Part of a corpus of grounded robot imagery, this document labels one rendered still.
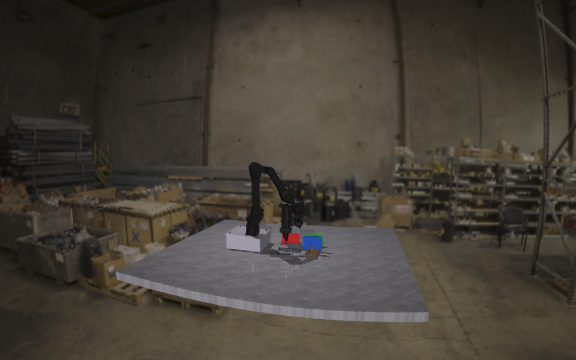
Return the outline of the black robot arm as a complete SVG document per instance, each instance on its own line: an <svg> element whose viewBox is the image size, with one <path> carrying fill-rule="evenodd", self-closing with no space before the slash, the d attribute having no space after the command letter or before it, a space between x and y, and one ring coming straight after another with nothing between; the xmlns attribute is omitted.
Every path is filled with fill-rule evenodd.
<svg viewBox="0 0 576 360"><path fill-rule="evenodd" d="M259 222L263 220L263 212L264 210L260 207L260 185L259 180L261 177L261 173L268 174L271 178L272 182L276 186L279 196L283 202L286 204L281 203L278 207L282 208L282 215L283 216L291 216L292 213L296 214L305 214L305 206L303 202L296 203L294 201L293 195L285 188L283 183L281 182L280 178L276 174L274 168L262 166L259 163L251 162L248 166L249 174L251 177L251 192L252 192L252 206L251 206L251 214L246 218L246 236L253 236L257 237L260 234ZM291 204L291 205L288 205ZM294 219L292 217L291 226L295 225L298 228L302 226L301 219Z"/></svg>

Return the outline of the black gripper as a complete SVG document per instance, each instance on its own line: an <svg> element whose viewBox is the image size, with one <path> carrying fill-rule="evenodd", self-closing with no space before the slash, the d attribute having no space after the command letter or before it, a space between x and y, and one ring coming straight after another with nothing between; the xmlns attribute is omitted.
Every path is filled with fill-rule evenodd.
<svg viewBox="0 0 576 360"><path fill-rule="evenodd" d="M289 233L291 233L291 231L292 231L292 228L290 227L291 223L292 223L292 215L291 216L283 216L282 215L281 219L282 219L282 224L280 227L280 233L282 233L285 242L287 242Z"/></svg>

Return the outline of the red board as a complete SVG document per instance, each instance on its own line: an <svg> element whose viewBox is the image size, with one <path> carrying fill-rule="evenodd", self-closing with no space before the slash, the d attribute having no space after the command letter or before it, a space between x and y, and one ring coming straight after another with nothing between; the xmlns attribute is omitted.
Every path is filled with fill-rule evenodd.
<svg viewBox="0 0 576 360"><path fill-rule="evenodd" d="M291 244L299 244L300 245L300 234L289 233L287 242L285 242L284 237L282 235L282 245L283 245L283 243L291 243Z"/></svg>

